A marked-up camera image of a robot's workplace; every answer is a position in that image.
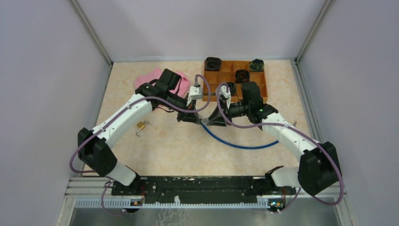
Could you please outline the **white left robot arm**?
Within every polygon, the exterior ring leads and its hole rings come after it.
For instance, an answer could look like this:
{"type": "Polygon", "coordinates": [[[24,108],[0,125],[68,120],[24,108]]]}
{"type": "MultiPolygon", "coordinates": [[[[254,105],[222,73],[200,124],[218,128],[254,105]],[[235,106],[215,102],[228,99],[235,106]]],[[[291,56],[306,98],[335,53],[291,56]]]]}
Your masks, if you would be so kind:
{"type": "Polygon", "coordinates": [[[168,106],[179,113],[194,113],[197,99],[203,97],[202,87],[195,82],[186,97],[172,93],[178,89],[182,77],[165,69],[158,79],[143,83],[131,98],[111,117],[92,129],[83,128],[78,133],[77,157],[101,177],[122,184],[130,195],[141,189],[140,176],[122,164],[112,152],[117,141],[144,116],[159,105],[168,106]]]}

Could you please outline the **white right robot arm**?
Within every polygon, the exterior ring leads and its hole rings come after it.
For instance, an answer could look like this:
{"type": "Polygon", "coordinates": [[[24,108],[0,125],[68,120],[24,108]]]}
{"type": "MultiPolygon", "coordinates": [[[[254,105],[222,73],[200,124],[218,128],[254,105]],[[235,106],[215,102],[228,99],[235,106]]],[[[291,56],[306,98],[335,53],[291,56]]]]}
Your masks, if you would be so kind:
{"type": "Polygon", "coordinates": [[[321,143],[289,123],[278,110],[263,101],[260,88],[255,82],[245,82],[241,86],[242,100],[231,102],[231,92],[227,83],[216,88],[217,108],[226,123],[236,128],[241,125],[232,118],[247,116],[251,122],[248,128],[258,127],[277,138],[298,160],[298,167],[277,167],[265,181],[265,189],[277,194],[284,186],[302,188],[315,197],[334,183],[338,183],[341,200],[344,195],[343,178],[339,168],[336,149],[330,142],[321,143]]]}

